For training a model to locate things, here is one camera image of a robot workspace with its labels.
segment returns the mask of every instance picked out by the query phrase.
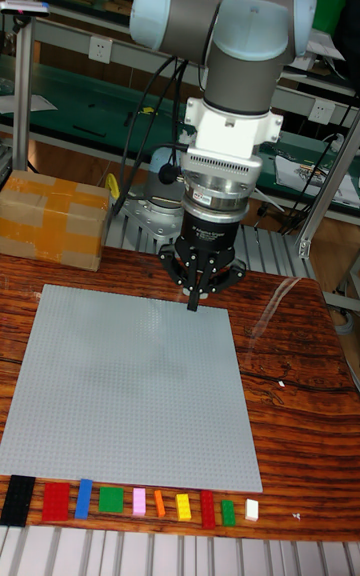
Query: wooden table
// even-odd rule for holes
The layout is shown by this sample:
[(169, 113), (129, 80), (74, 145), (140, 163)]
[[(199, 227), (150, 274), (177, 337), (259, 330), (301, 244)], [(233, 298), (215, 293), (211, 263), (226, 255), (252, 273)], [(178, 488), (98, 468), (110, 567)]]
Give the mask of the wooden table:
[[(0, 429), (20, 371), (45, 283), (186, 303), (155, 256), (105, 249), (96, 273), (0, 256)], [(360, 400), (320, 288), (308, 279), (249, 272), (205, 302), (229, 311), (264, 492), (257, 523), (244, 520), (249, 494), (214, 493), (215, 535), (260, 539), (354, 540), (360, 534)], [(0, 479), (0, 508), (8, 477)], [(41, 521), (44, 481), (37, 478), (28, 523)], [(99, 515), (94, 484), (87, 521), (73, 520), (78, 483), (71, 484), (66, 525), (117, 530), (202, 533), (200, 497), (189, 490), (193, 519), (176, 519), (176, 490), (164, 489), (166, 517), (156, 517), (152, 489), (147, 515)], [(220, 502), (235, 502), (237, 525), (221, 526)]]

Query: yellow lego brick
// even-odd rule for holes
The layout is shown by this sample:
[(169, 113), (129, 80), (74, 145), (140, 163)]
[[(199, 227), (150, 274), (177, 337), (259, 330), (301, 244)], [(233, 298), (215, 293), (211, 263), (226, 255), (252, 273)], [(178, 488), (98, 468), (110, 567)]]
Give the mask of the yellow lego brick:
[(185, 522), (191, 520), (191, 510), (188, 494), (176, 494), (176, 509), (178, 521)]

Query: lego baseplate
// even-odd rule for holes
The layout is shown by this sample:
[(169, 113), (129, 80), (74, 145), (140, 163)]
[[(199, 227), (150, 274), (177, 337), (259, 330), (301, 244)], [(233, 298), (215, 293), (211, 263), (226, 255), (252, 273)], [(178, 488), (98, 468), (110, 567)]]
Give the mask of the lego baseplate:
[(227, 311), (45, 285), (0, 474), (262, 491)]

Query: yellow cable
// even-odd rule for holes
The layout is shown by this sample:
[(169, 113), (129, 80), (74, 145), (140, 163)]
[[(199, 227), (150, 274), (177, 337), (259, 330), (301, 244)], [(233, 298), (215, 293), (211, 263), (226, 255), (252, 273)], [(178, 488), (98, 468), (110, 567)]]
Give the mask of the yellow cable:
[(117, 200), (120, 196), (119, 185), (114, 174), (108, 174), (105, 181), (106, 189), (110, 189), (111, 196)]

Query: white lego brick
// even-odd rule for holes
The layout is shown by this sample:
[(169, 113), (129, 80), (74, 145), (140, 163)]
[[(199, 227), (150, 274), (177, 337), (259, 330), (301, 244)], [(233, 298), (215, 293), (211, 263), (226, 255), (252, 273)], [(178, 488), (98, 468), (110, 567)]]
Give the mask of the white lego brick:
[(259, 518), (259, 503), (257, 500), (247, 498), (245, 501), (245, 518), (246, 520), (257, 521)]

